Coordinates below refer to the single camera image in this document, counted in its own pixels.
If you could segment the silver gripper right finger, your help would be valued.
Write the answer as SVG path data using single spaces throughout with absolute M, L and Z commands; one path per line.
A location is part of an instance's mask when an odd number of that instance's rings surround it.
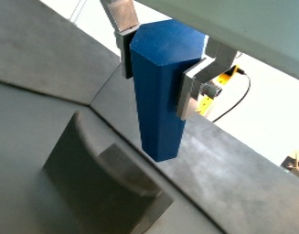
M 229 68 L 236 59 L 237 50 L 221 43 L 213 37 L 208 39 L 206 55 L 182 75 L 182 85 L 178 98 L 178 117 L 185 121 L 198 106 L 201 88 L 217 78 Z

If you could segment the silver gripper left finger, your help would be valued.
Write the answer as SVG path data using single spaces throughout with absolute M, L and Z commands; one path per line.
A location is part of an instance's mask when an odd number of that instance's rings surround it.
M 115 29 L 117 45 L 122 52 L 122 75 L 134 76 L 130 44 L 139 28 L 134 0 L 101 0 L 107 18 Z

